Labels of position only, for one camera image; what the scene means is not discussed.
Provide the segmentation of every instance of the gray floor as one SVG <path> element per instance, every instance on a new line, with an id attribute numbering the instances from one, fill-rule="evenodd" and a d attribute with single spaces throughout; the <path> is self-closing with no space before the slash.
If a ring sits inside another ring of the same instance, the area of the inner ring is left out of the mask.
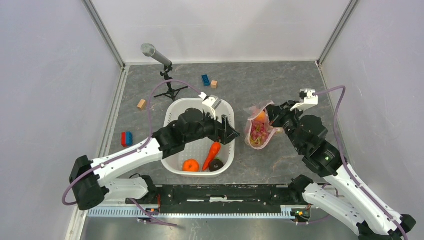
<path id="1" fill-rule="evenodd" d="M 312 220 L 326 214 L 313 210 Z M 330 217 L 309 226 L 284 219 L 163 219 L 178 227 L 144 225 L 134 218 L 88 218 L 82 240 L 357 240 L 343 223 Z"/>
<path id="2" fill-rule="evenodd" d="M 131 66 L 126 80 L 119 115 L 113 134 L 110 154 L 124 149 L 121 146 L 121 132 L 133 133 L 134 142 L 144 140 L 149 133 L 147 111 L 141 111 L 137 104 L 148 99 L 152 89 L 162 81 L 159 72 L 161 65 Z M 210 80 L 218 81 L 218 88 L 204 87 L 201 75 L 207 74 Z M 232 183 L 289 183 L 303 174 L 317 182 L 323 182 L 311 173 L 297 155 L 285 134 L 274 136 L 262 150 L 254 150 L 244 142 L 243 130 L 248 114 L 244 109 L 253 104 L 273 100 L 282 104 L 287 100 L 298 100 L 299 90 L 312 88 L 325 89 L 320 73 L 314 62 L 247 62 L 247 63 L 206 63 L 175 65 L 170 76 L 186 81 L 208 95 L 216 95 L 231 104 L 235 114 L 235 128 L 242 135 L 235 140 L 235 157 L 230 168 L 217 178 L 182 177 L 166 170 L 160 161 L 137 168 L 123 175 L 127 178 L 134 173 L 149 175 L 155 184 L 232 184 Z M 166 92 L 164 85 L 156 94 Z M 185 89 L 178 95 L 181 98 L 195 98 L 196 93 Z M 155 98 L 151 105 L 153 130 L 163 127 L 165 115 L 172 100 L 167 97 Z M 333 111 L 327 96 L 319 99 L 319 105 L 306 114 L 322 117 L 329 129 L 327 140 L 335 143 L 332 125 Z"/>

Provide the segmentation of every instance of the toy block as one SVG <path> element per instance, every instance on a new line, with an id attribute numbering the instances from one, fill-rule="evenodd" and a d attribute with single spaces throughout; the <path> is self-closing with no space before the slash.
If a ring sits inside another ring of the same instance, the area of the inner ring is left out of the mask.
<path id="1" fill-rule="evenodd" d="M 139 103 L 138 103 L 138 105 L 137 105 L 137 108 L 139 108 L 139 109 L 141 109 L 141 110 L 144 110 L 145 108 L 146 108 L 146 100 L 144 100 L 144 99 L 142 99 Z"/>
<path id="2" fill-rule="evenodd" d="M 213 89 L 216 89 L 218 87 L 218 82 L 217 81 L 212 81 L 210 83 L 210 87 L 213 88 Z"/>
<path id="3" fill-rule="evenodd" d="M 122 147 L 133 145 L 133 134 L 130 131 L 125 131 L 120 135 L 120 144 Z"/>
<path id="4" fill-rule="evenodd" d="M 203 85 L 205 86 L 205 87 L 207 87 L 207 86 L 210 86 L 211 85 L 211 82 L 209 81 L 209 77 L 208 77 L 208 75 L 202 75 L 201 76 L 201 79 L 203 80 Z"/>

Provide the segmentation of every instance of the wooden block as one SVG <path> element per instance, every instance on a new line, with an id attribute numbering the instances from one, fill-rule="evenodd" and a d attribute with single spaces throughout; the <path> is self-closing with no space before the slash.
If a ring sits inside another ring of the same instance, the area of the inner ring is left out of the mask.
<path id="1" fill-rule="evenodd" d="M 212 81 L 210 83 L 210 87 L 213 88 L 213 89 L 216 89 L 218 87 L 218 82 L 217 81 Z"/>
<path id="2" fill-rule="evenodd" d="M 145 108 L 146 108 L 146 100 L 144 100 L 144 99 L 142 99 L 139 103 L 138 103 L 138 105 L 137 105 L 137 108 L 139 108 L 139 109 L 141 109 L 141 110 L 144 110 Z"/>

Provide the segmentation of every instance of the microphone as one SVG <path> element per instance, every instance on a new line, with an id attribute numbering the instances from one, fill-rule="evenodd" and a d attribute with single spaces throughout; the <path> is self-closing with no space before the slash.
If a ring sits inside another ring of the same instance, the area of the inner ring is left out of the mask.
<path id="1" fill-rule="evenodd" d="M 141 45 L 141 51 L 146 57 L 153 58 L 159 63 L 165 65 L 165 67 L 170 67 L 172 65 L 172 62 L 163 56 L 162 53 L 158 52 L 155 46 L 150 43 L 143 43 L 143 45 Z"/>

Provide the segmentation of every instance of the transparent bag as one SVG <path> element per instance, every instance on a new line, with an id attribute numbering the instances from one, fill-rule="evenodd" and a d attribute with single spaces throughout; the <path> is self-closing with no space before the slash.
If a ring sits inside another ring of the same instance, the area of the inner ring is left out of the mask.
<path id="1" fill-rule="evenodd" d="M 257 105 L 245 109 L 250 114 L 244 128 L 246 135 L 244 142 L 256 150 L 261 150 L 270 142 L 279 129 L 270 125 L 266 107 L 274 104 L 273 101 L 263 101 Z"/>

